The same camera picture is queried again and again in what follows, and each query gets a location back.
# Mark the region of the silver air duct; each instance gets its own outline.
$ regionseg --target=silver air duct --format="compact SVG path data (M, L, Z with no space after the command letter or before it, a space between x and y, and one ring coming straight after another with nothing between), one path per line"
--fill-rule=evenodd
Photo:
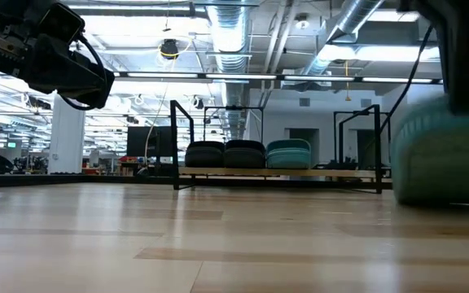
M327 27L322 26L322 33L318 37L323 42L320 46L322 49L301 74L313 76L323 74L333 61L324 56L326 43L346 34L357 33L383 2L384 0L346 0L343 3L341 13L336 16L335 27L327 29Z
M211 20L213 47L216 52L244 52L248 45L249 10L246 7L208 7ZM248 59L242 56L217 55L217 66L224 73L245 73ZM222 101L225 106L247 106L249 88L247 84L222 84ZM241 138L246 112L226 112L231 138Z
M80 2L80 1L62 1L63 4L67 5L76 12L78 15L88 16L149 16L149 17L189 17L198 19L208 19L208 14L203 7L196 7L195 4L189 2L188 4L182 4L182 2L175 3L160 3L159 5L153 5L146 3L141 4L129 4L132 9L124 9L128 6L127 2L121 3L121 5L109 5L105 2Z

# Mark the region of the wooden shelf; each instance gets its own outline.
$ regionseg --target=wooden shelf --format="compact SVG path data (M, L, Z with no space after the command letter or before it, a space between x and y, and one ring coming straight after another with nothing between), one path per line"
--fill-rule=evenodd
M253 175L253 176L306 176L306 177L359 177L375 178L374 171L365 170L295 170L295 169L246 169L246 168L189 168L178 169L181 175Z

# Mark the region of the white pillar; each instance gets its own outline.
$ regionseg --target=white pillar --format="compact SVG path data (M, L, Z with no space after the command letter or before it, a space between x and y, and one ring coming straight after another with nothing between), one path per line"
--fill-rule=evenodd
M83 111L70 107L59 95L55 96L48 173L81 172L85 118Z

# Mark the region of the stacked cushion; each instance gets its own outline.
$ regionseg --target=stacked cushion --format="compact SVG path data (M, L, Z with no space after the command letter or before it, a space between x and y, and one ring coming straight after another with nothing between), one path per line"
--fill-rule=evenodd
M192 142L186 151L186 167L224 167L224 144L221 142Z
M232 140L224 153L226 168L265 168L265 147L260 142Z
M394 133L392 179L400 203L469 203L469 116L453 116L447 100L415 106Z
M267 146L267 168L310 168L310 144L303 139L271 142Z

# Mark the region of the teal cushion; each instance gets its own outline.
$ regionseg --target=teal cushion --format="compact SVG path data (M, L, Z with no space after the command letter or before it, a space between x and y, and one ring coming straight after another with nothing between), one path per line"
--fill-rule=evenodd
M446 97L414 106L392 143L400 203L469 203L469 116L453 116Z
M288 147L283 149L276 149L267 153L267 158L272 158L275 155L296 155L303 154L310 156L310 151L302 148Z
M310 151L295 147L275 149L267 155L267 168L310 168Z
M310 151L310 144L303 139L283 139L271 142L269 145L267 145L267 152L269 153L273 150L283 148L302 148Z

